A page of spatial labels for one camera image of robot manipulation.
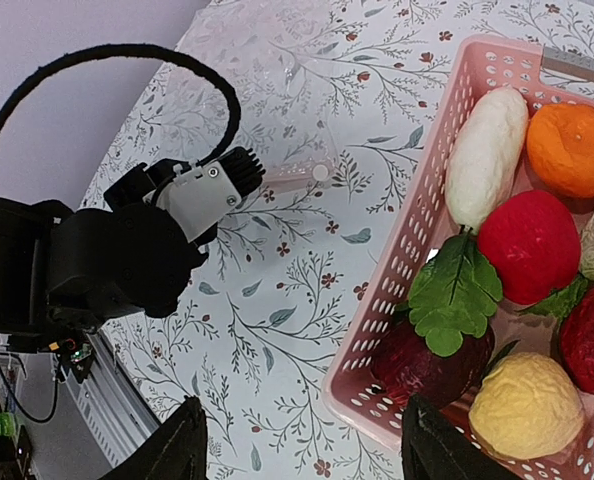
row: black cable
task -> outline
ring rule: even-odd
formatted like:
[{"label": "black cable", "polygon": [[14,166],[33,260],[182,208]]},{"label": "black cable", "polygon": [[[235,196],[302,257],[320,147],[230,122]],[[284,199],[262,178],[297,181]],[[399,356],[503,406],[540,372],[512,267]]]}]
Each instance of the black cable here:
[{"label": "black cable", "polygon": [[223,77],[210,67],[207,67],[199,60],[194,59],[185,53],[175,52],[168,48],[150,44],[117,44],[117,45],[99,45],[97,47],[87,48],[78,52],[68,53],[53,62],[37,69],[35,73],[24,80],[15,91],[8,97],[0,110],[0,133],[4,128],[6,121],[10,118],[13,111],[19,103],[26,98],[42,81],[48,77],[81,63],[92,60],[104,60],[112,57],[128,58],[152,58],[164,62],[173,63],[179,67],[187,68],[198,77],[204,78],[219,90],[226,99],[228,107],[228,124],[222,139],[217,146],[205,158],[199,161],[203,166],[211,160],[223,154],[228,146],[233,142],[239,122],[241,120],[241,105],[237,99],[235,89]]},{"label": "black cable", "polygon": [[46,418],[37,418],[37,417],[34,417],[33,415],[31,415],[30,413],[28,413],[26,411],[26,409],[21,405],[19,400],[17,400],[17,397],[13,393],[13,389],[10,386],[10,383],[8,383],[8,379],[6,378],[6,375],[4,374],[4,370],[3,370],[3,368],[1,368],[1,364],[0,364],[1,380],[2,380],[2,382],[4,382],[4,386],[6,387],[8,394],[13,399],[13,401],[15,402],[15,405],[17,405],[17,408],[19,408],[19,411],[24,415],[24,417],[26,417],[28,420],[30,420],[33,423],[39,423],[39,424],[48,423],[55,416],[55,412],[57,411],[57,397],[59,394],[58,375],[59,375],[59,371],[57,371],[55,373],[55,384],[53,387],[53,405],[52,405],[52,407],[50,407],[50,413],[48,414],[48,416]]}]

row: floral tablecloth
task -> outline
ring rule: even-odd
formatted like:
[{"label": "floral tablecloth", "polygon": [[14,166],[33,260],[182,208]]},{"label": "floral tablecloth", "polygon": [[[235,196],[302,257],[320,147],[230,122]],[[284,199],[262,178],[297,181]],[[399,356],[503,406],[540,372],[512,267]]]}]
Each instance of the floral tablecloth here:
[{"label": "floral tablecloth", "polygon": [[[233,5],[254,1],[216,0],[202,18],[223,24]],[[209,262],[193,272],[175,315],[136,315],[105,327],[161,419],[184,395],[201,397],[212,479],[402,478],[398,455],[333,418],[319,389],[406,197],[458,45],[490,33],[594,57],[594,9],[575,1],[336,0],[326,9],[324,28],[279,36],[273,45],[334,67],[303,72],[305,88],[330,106],[339,152],[332,184],[285,194],[263,189],[221,223]],[[303,21],[282,17],[289,33]],[[191,27],[186,38],[207,25]],[[109,185],[136,163],[159,159],[162,131],[175,127],[163,111],[170,73],[163,66],[150,82],[83,206],[105,208]],[[582,81],[547,81],[594,97],[594,86]],[[244,112],[274,93],[256,95],[243,100]],[[302,98],[274,100],[290,116]],[[250,121],[244,116],[242,130],[252,133],[241,141],[256,150],[291,135],[288,127],[264,130]],[[181,133],[189,145],[201,137],[200,130]]]}]

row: red flower pattern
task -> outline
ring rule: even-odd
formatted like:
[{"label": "red flower pattern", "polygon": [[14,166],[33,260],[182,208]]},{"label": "red flower pattern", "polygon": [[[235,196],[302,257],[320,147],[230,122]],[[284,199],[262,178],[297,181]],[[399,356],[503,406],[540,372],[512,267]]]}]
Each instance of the red flower pattern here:
[{"label": "red flower pattern", "polygon": [[332,273],[326,273],[321,277],[321,284],[324,288],[330,288],[330,286],[337,281],[337,278]]},{"label": "red flower pattern", "polygon": [[435,56],[432,53],[425,52],[421,54],[421,58],[419,60],[424,63],[431,63],[433,61],[433,58],[435,58]]},{"label": "red flower pattern", "polygon": [[333,220],[328,222],[328,225],[326,226],[326,231],[332,235],[334,235],[337,232],[337,229],[339,228],[339,224],[335,223]]},{"label": "red flower pattern", "polygon": [[288,248],[288,244],[286,242],[281,242],[281,245],[277,247],[277,253],[279,253],[280,257],[284,257],[290,253],[290,248]]},{"label": "red flower pattern", "polygon": [[321,458],[314,465],[317,475],[330,478],[330,462],[325,462]]},{"label": "red flower pattern", "polygon": [[161,345],[156,343],[155,345],[153,345],[153,358],[161,358],[163,356],[162,351],[161,351]]},{"label": "red flower pattern", "polygon": [[272,190],[266,190],[263,195],[264,199],[266,199],[266,203],[274,202],[275,201],[275,192]]},{"label": "red flower pattern", "polygon": [[364,298],[367,288],[368,282],[364,282],[361,285],[357,285],[355,288],[353,288],[353,293],[357,294],[357,300],[361,300]]}]

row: green leaf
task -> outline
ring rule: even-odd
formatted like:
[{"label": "green leaf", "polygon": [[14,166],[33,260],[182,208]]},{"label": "green leaf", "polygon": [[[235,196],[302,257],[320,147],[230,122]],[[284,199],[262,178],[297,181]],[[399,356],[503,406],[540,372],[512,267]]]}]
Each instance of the green leaf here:
[{"label": "green leaf", "polygon": [[551,316],[561,323],[568,318],[573,309],[581,302],[587,290],[588,279],[578,274],[566,288],[552,293],[548,298],[532,307],[520,310],[519,314]]},{"label": "green leaf", "polygon": [[261,280],[259,280],[255,284],[251,285],[250,287],[243,288],[241,290],[241,294],[246,298],[252,297],[255,293],[257,293],[257,289],[259,288],[259,285],[261,285]]},{"label": "green leaf", "polygon": [[204,295],[217,295],[219,293],[209,283],[206,282],[201,282],[199,284],[199,291]]},{"label": "green leaf", "polygon": [[450,357],[457,353],[464,343],[459,330],[450,328],[436,328],[426,335],[426,345],[440,357]]},{"label": "green leaf", "polygon": [[351,245],[368,243],[370,241],[371,237],[372,237],[372,235],[370,233],[370,228],[362,228],[359,233],[341,236],[341,238],[343,238],[346,242],[350,243]]},{"label": "green leaf", "polygon": [[253,470],[258,472],[261,470],[261,457],[259,456],[259,450],[253,443],[253,450],[250,452],[250,463],[253,467]]},{"label": "green leaf", "polygon": [[284,308],[282,310],[277,310],[276,312],[273,312],[269,318],[270,325],[273,327],[279,327],[280,325],[283,325],[286,322],[286,320],[293,316],[295,310],[297,310],[296,305],[293,308]]},{"label": "green leaf", "polygon": [[459,350],[462,335],[484,336],[501,298],[495,268],[465,233],[446,240],[413,280],[409,318],[433,353],[448,356]]}]

